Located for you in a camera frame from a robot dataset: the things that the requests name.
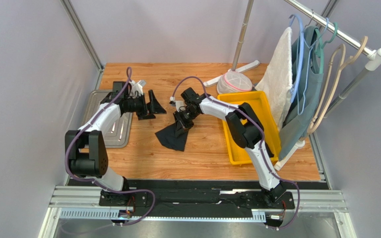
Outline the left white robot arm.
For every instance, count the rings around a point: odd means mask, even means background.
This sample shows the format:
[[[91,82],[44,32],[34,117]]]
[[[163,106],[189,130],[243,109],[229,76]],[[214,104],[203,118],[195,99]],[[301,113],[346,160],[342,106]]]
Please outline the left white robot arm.
[[[139,120],[166,114],[153,90],[148,91],[146,101],[144,84],[143,80],[115,81],[90,120],[79,129],[66,132],[64,165],[72,179],[95,183],[112,193],[130,192],[127,179],[109,167],[104,135],[125,113],[135,113]]]

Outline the black paper napkin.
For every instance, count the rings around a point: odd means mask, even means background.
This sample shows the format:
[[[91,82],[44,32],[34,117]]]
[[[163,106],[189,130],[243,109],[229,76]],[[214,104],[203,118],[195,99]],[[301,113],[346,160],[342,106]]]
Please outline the black paper napkin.
[[[188,138],[188,131],[178,137],[175,136],[176,124],[173,123],[166,128],[155,133],[160,144],[168,149],[184,152]]]

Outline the white towel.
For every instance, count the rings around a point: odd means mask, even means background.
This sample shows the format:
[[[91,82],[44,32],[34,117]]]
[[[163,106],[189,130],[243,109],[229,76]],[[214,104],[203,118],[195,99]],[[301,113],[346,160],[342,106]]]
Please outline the white towel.
[[[292,81],[292,28],[281,35],[262,80],[255,90],[265,93],[278,130],[281,130],[291,106]]]

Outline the blue hanger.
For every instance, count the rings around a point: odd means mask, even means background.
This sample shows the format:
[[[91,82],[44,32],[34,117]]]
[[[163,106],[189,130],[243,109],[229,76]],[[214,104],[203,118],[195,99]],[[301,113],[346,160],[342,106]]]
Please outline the blue hanger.
[[[309,69],[317,65],[319,67],[319,58],[315,51],[319,43],[319,37],[322,33],[315,26],[303,26],[301,17],[298,14],[289,16],[289,26],[297,20],[299,24],[299,35],[292,45],[292,80],[291,88],[291,107],[297,107],[297,114],[301,115],[308,106],[308,83],[311,82]]]

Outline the white mesh bowl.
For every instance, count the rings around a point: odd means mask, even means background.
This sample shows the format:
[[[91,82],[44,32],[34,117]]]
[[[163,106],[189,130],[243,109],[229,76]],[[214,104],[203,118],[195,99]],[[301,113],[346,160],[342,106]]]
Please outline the white mesh bowl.
[[[251,80],[243,73],[229,71],[220,76],[216,90],[218,94],[250,92],[253,89]]]

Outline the silver metal tray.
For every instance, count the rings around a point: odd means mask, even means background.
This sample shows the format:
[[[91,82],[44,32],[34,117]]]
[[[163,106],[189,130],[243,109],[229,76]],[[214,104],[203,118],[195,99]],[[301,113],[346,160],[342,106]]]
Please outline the silver metal tray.
[[[94,90],[91,92],[83,117],[83,124],[79,130],[82,130],[88,125],[94,115],[105,107],[103,100],[109,93],[111,93],[110,90]],[[122,116],[118,117],[117,114],[114,113],[115,107],[118,107],[118,105],[112,103],[108,107],[109,113],[98,116],[97,121],[92,124],[92,127],[96,127],[100,122],[104,122],[105,128],[103,131],[105,134],[103,138],[106,148],[120,149],[128,144],[132,113],[121,112]]]

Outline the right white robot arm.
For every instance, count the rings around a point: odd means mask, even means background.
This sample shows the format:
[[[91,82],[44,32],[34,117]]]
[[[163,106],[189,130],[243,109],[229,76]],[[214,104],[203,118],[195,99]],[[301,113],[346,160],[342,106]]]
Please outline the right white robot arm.
[[[234,142],[248,154],[256,170],[259,184],[264,190],[266,199],[276,203],[286,189],[274,170],[270,160],[264,129],[261,122],[248,103],[229,104],[214,97],[197,94],[191,87],[181,94],[185,109],[173,113],[175,118],[174,136],[178,138],[188,132],[194,125],[193,120],[201,115],[210,115],[227,123]]]

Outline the metal clothes rack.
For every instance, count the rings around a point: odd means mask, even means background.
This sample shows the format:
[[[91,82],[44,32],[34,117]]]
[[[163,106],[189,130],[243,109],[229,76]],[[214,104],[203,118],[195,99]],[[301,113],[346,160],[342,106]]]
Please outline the metal clothes rack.
[[[312,9],[309,12],[308,7],[304,6],[303,4],[298,2],[297,0],[285,0],[285,2],[288,3],[289,5],[291,5],[292,7],[294,7],[295,9],[297,9],[298,11],[300,11],[301,13],[303,13],[304,15],[310,17],[310,20],[314,20],[321,27],[325,27],[325,25],[326,25],[325,18],[326,17],[323,17],[322,15],[317,14]],[[248,70],[256,68],[260,64],[260,62],[258,60],[255,60],[249,64],[246,64],[246,65],[236,69],[237,63],[238,63],[238,60],[240,57],[241,49],[242,49],[242,46],[244,43],[244,37],[246,34],[247,24],[249,22],[249,17],[251,14],[253,3],[254,3],[254,0],[248,1],[245,17],[243,20],[241,32],[240,32],[237,47],[235,50],[235,55],[234,55],[233,62],[232,62],[232,67],[227,72],[236,71],[239,73],[243,73],[243,72],[246,72]],[[333,30],[334,30],[333,26],[328,27],[328,31],[333,33]],[[311,135],[312,133],[314,133],[316,131],[316,129],[319,127],[322,120],[327,118],[331,114],[331,112],[333,112],[336,109],[336,107],[339,106],[347,98],[347,96],[359,85],[359,83],[363,80],[363,78],[365,78],[365,76],[369,72],[375,71],[381,65],[381,48],[379,48],[378,50],[371,50],[370,48],[368,48],[366,46],[366,43],[368,41],[367,36],[364,36],[361,39],[361,41],[358,41],[355,38],[353,38],[352,36],[348,35],[347,33],[345,33],[344,31],[341,31],[338,28],[336,37],[338,37],[339,39],[341,39],[345,43],[349,44],[353,48],[357,49],[357,52],[354,56],[350,56],[349,58],[347,58],[346,61],[343,61],[344,56],[346,56],[346,53],[345,53],[346,48],[345,48],[344,44],[339,45],[336,48],[336,50],[333,52],[333,54],[330,58],[330,61],[329,61],[328,75],[326,78],[325,85],[322,89],[323,91],[322,91],[321,99],[319,101],[319,107],[317,108],[316,114],[313,117],[314,119],[311,121],[311,123],[308,127],[308,135]],[[329,83],[330,77],[331,77],[331,70],[332,70],[332,66],[333,66],[332,63],[334,62],[334,57],[335,57],[336,53],[338,53],[338,51],[340,51],[342,53],[342,58],[340,60],[339,68],[336,72],[335,79],[333,81],[333,86],[332,86],[331,91],[329,92],[327,101],[325,101],[324,105],[322,105],[322,103],[324,102],[324,99],[325,99],[325,94],[327,92],[328,83]],[[333,96],[335,94],[335,91],[336,91],[336,88],[337,88],[338,82],[340,80],[340,76],[341,76],[343,69],[346,66],[353,64],[357,60],[357,58],[359,57],[360,54],[366,55],[367,58],[369,59],[369,62],[365,65],[365,68],[350,82],[350,84],[336,98],[334,98],[333,101],[331,101],[331,99],[333,98]],[[211,86],[217,84],[219,79],[220,79],[220,76],[204,82],[203,85],[205,87],[211,87]],[[283,159],[282,161],[277,162],[274,165],[274,168],[277,171],[281,170],[282,167],[291,158],[291,156],[298,149],[301,149],[303,146],[305,146],[305,139],[304,138],[298,140],[296,142],[296,144],[293,146],[290,153],[287,155],[287,157],[285,159]]]

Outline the green hanger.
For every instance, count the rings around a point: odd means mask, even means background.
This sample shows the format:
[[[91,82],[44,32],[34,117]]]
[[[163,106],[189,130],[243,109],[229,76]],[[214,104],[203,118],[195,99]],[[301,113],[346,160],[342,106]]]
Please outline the green hanger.
[[[332,24],[333,24],[334,30],[333,30],[333,34],[332,34],[331,38],[329,40],[323,41],[322,36],[324,35],[326,30],[328,29],[328,26],[330,23],[328,17],[326,17],[325,19],[326,19],[326,26],[325,26],[323,33],[319,37],[319,43],[318,43],[316,51],[315,51],[316,56],[319,58],[318,74],[323,74],[323,71],[324,71],[324,47],[327,44],[333,42],[333,40],[337,36],[337,30],[338,30],[338,23],[333,22]]]

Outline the teal garment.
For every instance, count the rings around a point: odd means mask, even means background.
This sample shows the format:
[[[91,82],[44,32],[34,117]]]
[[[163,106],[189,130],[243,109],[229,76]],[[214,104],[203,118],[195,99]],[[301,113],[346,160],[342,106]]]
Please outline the teal garment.
[[[308,127],[316,112],[323,83],[324,52],[319,46],[320,31],[315,26],[304,30],[304,53],[298,95],[290,106],[289,112],[279,132],[281,151],[278,159],[282,161],[290,153],[296,142],[306,137]]]

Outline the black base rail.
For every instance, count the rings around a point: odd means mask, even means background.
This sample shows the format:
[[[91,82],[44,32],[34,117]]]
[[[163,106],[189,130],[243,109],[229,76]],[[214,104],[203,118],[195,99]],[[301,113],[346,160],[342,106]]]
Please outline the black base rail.
[[[279,186],[281,197],[269,198],[255,181],[131,179],[128,190],[139,191],[125,195],[103,191],[91,182],[71,180],[68,185],[96,188],[96,204],[119,207],[116,217],[148,212],[152,217],[248,218],[253,209],[295,209],[296,188],[301,192],[328,189],[319,181],[283,182]]]

